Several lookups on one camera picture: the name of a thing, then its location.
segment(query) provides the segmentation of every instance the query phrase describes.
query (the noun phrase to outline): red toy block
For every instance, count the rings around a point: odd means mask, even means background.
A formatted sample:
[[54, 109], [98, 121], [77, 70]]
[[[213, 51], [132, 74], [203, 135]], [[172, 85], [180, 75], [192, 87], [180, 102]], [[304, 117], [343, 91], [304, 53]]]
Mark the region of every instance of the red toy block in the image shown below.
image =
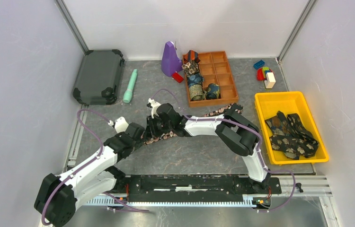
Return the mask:
[[260, 68], [259, 70], [257, 70], [257, 80], [259, 81], [263, 81], [265, 80], [266, 78], [264, 77], [264, 73], [263, 73], [263, 68]]
[[177, 72], [172, 74], [172, 78], [175, 79], [178, 83], [181, 83], [184, 79]]

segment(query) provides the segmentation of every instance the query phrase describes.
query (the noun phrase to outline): fabric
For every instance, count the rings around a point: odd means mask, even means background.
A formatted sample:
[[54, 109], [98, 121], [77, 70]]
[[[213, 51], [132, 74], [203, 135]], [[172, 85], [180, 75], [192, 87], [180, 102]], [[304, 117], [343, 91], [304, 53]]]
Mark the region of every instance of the fabric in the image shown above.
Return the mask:
[[189, 87], [189, 96], [191, 101], [200, 101], [205, 99], [205, 94], [203, 91], [203, 86], [199, 84], [194, 84]]
[[194, 84], [199, 84], [202, 87], [203, 82], [204, 82], [204, 78], [200, 75], [200, 73], [196, 73], [187, 77], [187, 86], [189, 88]]
[[190, 50], [189, 52], [187, 52], [187, 54], [183, 56], [183, 63], [187, 63], [190, 60], [199, 63], [200, 59], [198, 58], [198, 53], [193, 50]]
[[300, 156], [313, 157], [319, 143], [305, 129], [297, 113], [288, 114], [278, 111], [276, 116], [265, 120], [273, 136], [269, 138], [272, 149], [285, 153], [288, 158], [299, 160]]
[[189, 62], [183, 64], [182, 68], [183, 68], [183, 71], [185, 72], [187, 77], [190, 75], [200, 73], [200, 69], [198, 67], [198, 64], [193, 60], [190, 60]]
[[[238, 112], [239, 114], [241, 114], [243, 112], [243, 106], [237, 104], [237, 103], [232, 103], [232, 104], [229, 104], [225, 107], [222, 107], [221, 109], [218, 109], [216, 111], [212, 111], [208, 114], [205, 114], [203, 115], [203, 117], [211, 117], [211, 116], [218, 116], [218, 115], [221, 115], [221, 114], [225, 114], [225, 112], [228, 110], [228, 109], [234, 109], [236, 112]], [[169, 138], [172, 138], [172, 137], [176, 137], [177, 135], [174, 134], [172, 131], [170, 131], [169, 133], [165, 133], [165, 134], [162, 134], [160, 137], [157, 137], [157, 138], [151, 138], [149, 141], [146, 141], [144, 142], [144, 145], [147, 145], [147, 144], [152, 144], [154, 142], [157, 142], [157, 141], [160, 141], [160, 140], [166, 140], [166, 139], [169, 139]]]
[[218, 99], [221, 90], [219, 89], [219, 85], [217, 84], [209, 84], [206, 89], [205, 98], [206, 99]]

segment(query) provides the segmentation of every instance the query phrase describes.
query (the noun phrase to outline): yellow bin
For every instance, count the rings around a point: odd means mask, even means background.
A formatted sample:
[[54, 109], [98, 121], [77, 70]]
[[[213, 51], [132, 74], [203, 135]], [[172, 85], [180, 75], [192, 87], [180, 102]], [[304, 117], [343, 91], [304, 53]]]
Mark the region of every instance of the yellow bin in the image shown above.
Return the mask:
[[[269, 160], [272, 164], [298, 164], [298, 163], [317, 163], [327, 162], [329, 160], [327, 150], [318, 133], [317, 127], [307, 106], [306, 99], [300, 91], [271, 92], [256, 94], [256, 109], [258, 119], [260, 120], [263, 131], [264, 141], [268, 152]], [[272, 150], [269, 137], [272, 132], [264, 120], [276, 115], [278, 111], [286, 115], [298, 114], [304, 127], [313, 134], [313, 137], [319, 142], [319, 147], [314, 157], [305, 158], [300, 156], [299, 160], [293, 160], [285, 156], [281, 151]]]

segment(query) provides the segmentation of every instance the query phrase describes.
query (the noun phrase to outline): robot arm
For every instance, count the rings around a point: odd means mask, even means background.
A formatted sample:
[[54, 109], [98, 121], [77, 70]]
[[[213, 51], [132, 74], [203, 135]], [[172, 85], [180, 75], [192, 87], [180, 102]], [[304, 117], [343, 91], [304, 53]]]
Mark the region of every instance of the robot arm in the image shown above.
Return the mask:
[[[152, 108], [151, 115], [147, 117], [147, 129], [136, 123], [128, 124], [123, 117], [117, 119], [114, 125], [117, 134], [104, 142], [104, 149], [100, 156], [98, 150], [73, 169], [59, 176], [49, 174], [44, 178], [34, 208], [43, 213], [49, 195], [64, 179], [70, 177], [71, 179], [59, 188], [49, 202], [45, 214], [45, 218], [54, 226], [62, 227], [80, 206], [95, 196], [112, 190], [115, 185], [120, 185], [117, 184], [120, 171], [114, 167], [114, 164], [132, 154], [147, 139], [170, 131], [180, 137], [197, 135], [220, 137], [233, 152], [242, 156], [248, 168], [249, 178], [255, 184], [266, 188], [270, 174], [263, 168], [258, 155], [258, 137], [242, 128], [235, 131], [232, 122], [257, 132], [258, 128], [235, 110], [230, 109], [225, 114], [214, 117], [189, 116], [190, 119], [187, 119], [176, 113], [169, 103], [159, 104], [150, 99], [147, 106]], [[75, 175], [72, 174], [82, 166], [83, 169]]]
[[[115, 122], [115, 129], [118, 133], [105, 141], [100, 156], [98, 150], [73, 169], [59, 176], [49, 174], [44, 178], [34, 203], [34, 208], [41, 214], [49, 195], [64, 179], [71, 176], [57, 191], [46, 210], [45, 218], [54, 226], [62, 227], [80, 206], [113, 189], [116, 184], [116, 168], [113, 165], [143, 145], [145, 130], [142, 126], [136, 123], [127, 124], [123, 118], [119, 118]], [[84, 168], [76, 175], [72, 174], [82, 166]]]
[[189, 116], [190, 120], [179, 115], [169, 103], [159, 104], [149, 99], [151, 116], [147, 117], [147, 135], [153, 137], [173, 131], [178, 136], [213, 135], [218, 136], [233, 151], [240, 155], [248, 169], [249, 178], [266, 187], [270, 174], [263, 168], [257, 150], [258, 137], [252, 132], [238, 128], [234, 124], [223, 121], [227, 119], [259, 132], [258, 127], [240, 115], [234, 109], [225, 114], [213, 117]]

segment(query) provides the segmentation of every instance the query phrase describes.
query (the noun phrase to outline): orange compartment tray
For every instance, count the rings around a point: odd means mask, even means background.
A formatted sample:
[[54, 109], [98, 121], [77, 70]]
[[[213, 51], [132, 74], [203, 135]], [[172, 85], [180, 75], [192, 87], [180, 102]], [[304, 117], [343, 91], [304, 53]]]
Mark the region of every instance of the orange compartment tray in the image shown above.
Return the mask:
[[204, 52], [199, 53], [200, 74], [204, 78], [203, 89], [209, 84], [219, 85], [221, 94], [219, 99], [191, 101], [189, 87], [187, 86], [187, 76], [185, 75], [185, 84], [187, 91], [187, 100], [189, 107], [200, 107], [209, 105], [231, 104], [239, 101], [239, 94], [236, 90], [235, 81], [233, 80], [231, 66], [225, 51]]

